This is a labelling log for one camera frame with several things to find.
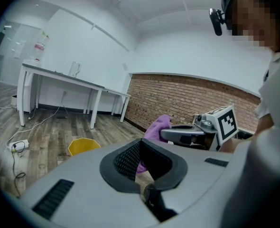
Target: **black vent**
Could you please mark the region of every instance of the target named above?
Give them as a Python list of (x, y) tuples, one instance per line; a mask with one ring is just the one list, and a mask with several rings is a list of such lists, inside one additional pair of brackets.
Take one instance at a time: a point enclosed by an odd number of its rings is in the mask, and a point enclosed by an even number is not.
[(60, 179), (32, 210), (45, 219), (50, 219), (73, 184), (72, 181)]

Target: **black mesh panel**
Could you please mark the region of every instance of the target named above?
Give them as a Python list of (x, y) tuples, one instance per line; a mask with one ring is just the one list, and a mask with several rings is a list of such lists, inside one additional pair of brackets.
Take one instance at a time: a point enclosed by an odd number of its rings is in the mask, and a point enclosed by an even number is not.
[(153, 149), (146, 143), (142, 142), (140, 148), (140, 158), (148, 168), (154, 180), (162, 177), (172, 168), (172, 161), (169, 157)]
[(136, 143), (114, 159), (114, 166), (121, 175), (135, 181), (140, 162), (140, 144)]

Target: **wooden floor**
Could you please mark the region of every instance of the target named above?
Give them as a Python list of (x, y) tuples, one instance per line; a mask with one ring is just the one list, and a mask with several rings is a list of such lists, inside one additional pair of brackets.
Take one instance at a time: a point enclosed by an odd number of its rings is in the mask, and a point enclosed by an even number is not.
[[(0, 83), (0, 106), (10, 106), (11, 96), (16, 94), (16, 87)], [(6, 141), (17, 131), (32, 128), (55, 111), (37, 109), (35, 117), (28, 120), (25, 114), (25, 127), (19, 123), (16, 109), (0, 109), (0, 187), (17, 195), (12, 173), (13, 158), (6, 148)], [(95, 139), (102, 147), (130, 139), (142, 138), (144, 133), (127, 122), (120, 123), (119, 117), (97, 115), (94, 129), (89, 129), (90, 115), (69, 113), (66, 119), (58, 119), (56, 115), (36, 127), (34, 130), (17, 134), (12, 140), (28, 139), (30, 146), (19, 158), (15, 155), (16, 174), (24, 171), (26, 177), (17, 181), (20, 193), (23, 193), (37, 179), (53, 170), (57, 165), (69, 158), (68, 146), (72, 140), (86, 137)]]

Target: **power strip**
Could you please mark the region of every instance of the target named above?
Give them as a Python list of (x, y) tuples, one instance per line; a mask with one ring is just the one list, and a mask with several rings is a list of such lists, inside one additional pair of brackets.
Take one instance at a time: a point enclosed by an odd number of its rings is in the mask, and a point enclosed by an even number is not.
[(24, 146), (25, 146), (25, 149), (29, 147), (29, 143), (28, 143), (27, 139), (21, 140), (21, 141), (16, 141), (16, 142), (11, 142), (9, 144), (9, 150), (10, 151), (12, 150), (12, 152), (22, 151)]

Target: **white desk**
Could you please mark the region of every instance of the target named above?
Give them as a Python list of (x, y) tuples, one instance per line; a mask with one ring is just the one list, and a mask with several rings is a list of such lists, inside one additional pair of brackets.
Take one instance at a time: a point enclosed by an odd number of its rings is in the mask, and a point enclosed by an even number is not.
[[(112, 90), (112, 89), (108, 89), (108, 88), (103, 88), (102, 91), (105, 91), (105, 92), (108, 92), (108, 93), (111, 93), (113, 95), (115, 95), (115, 100), (112, 104), (112, 113), (111, 115), (113, 116), (115, 110), (116, 110), (116, 106), (117, 106), (117, 103), (118, 103), (118, 100), (119, 100), (119, 97), (121, 96), (122, 97), (122, 101), (123, 101), (123, 111), (121, 113), (121, 119), (120, 119), (120, 122), (122, 123), (123, 120), (124, 120), (124, 116), (125, 116), (125, 112), (126, 112), (126, 109), (127, 109), (127, 105), (129, 103), (129, 100), (130, 100), (130, 96), (131, 95), (128, 95), (128, 94), (124, 94), (122, 92), (119, 92), (119, 91), (115, 91), (115, 90)], [(90, 91), (90, 93), (88, 94), (87, 96), (87, 114), (89, 114), (90, 112), (90, 107), (92, 105), (92, 90)]]
[(92, 113), (92, 117), (91, 117), (91, 122), (90, 122), (90, 129), (94, 128), (94, 124), (96, 122), (96, 118), (97, 118), (97, 112), (98, 112), (98, 105), (99, 105), (99, 101), (100, 101), (100, 97), (101, 97), (101, 93), (102, 91), (105, 92), (109, 92), (111, 94), (116, 95), (115, 96), (115, 100), (112, 106), (112, 115), (114, 114), (117, 102), (119, 97), (121, 96), (123, 98), (123, 100), (125, 100), (124, 103), (124, 107), (123, 107), (123, 112), (121, 115), (121, 120), (120, 122), (123, 122), (124, 116), (125, 116), (125, 112), (126, 112), (126, 108), (130, 99), (130, 95), (127, 94), (123, 94), (121, 92), (118, 91), (114, 91), (111, 89), (107, 89), (101, 85), (96, 85), (78, 78), (74, 78), (71, 76), (67, 76), (61, 73), (57, 73), (57, 72), (53, 72), (47, 69), (43, 69), (40, 67), (36, 67), (36, 66), (32, 66), (32, 65), (28, 65), (28, 64), (22, 64), (21, 67), (21, 71), (20, 71), (20, 75), (19, 75), (19, 82), (18, 82), (18, 91), (17, 91), (17, 109), (19, 111), (19, 117), (20, 117), (20, 124), (21, 126), (25, 126), (25, 121), (24, 121), (24, 109), (23, 109), (23, 95), (24, 95), (24, 84), (25, 84), (25, 78), (26, 78), (26, 74), (27, 72), (33, 73), (33, 74), (38, 74), (39, 75), (39, 79), (38, 79), (38, 86), (37, 86), (37, 95), (36, 95), (36, 108), (38, 108), (38, 101), (39, 101), (39, 93), (40, 93), (40, 84), (41, 84), (41, 80), (42, 80), (42, 76), (46, 76), (46, 77), (50, 77), (50, 78), (54, 78), (54, 79), (58, 79), (61, 81), (65, 81), (68, 83), (72, 83), (72, 84), (76, 84), (76, 85), (80, 85), (80, 86), (84, 86), (86, 88), (90, 89), (90, 93), (87, 97), (87, 99), (85, 100), (84, 103), (84, 111), (83, 113), (86, 113), (86, 110), (88, 109), (88, 114), (89, 114), (89, 108), (90, 108), (90, 101), (92, 100), (92, 92), (93, 90), (97, 91), (97, 96), (95, 98), (95, 103), (94, 103), (94, 107), (93, 107), (93, 113)]

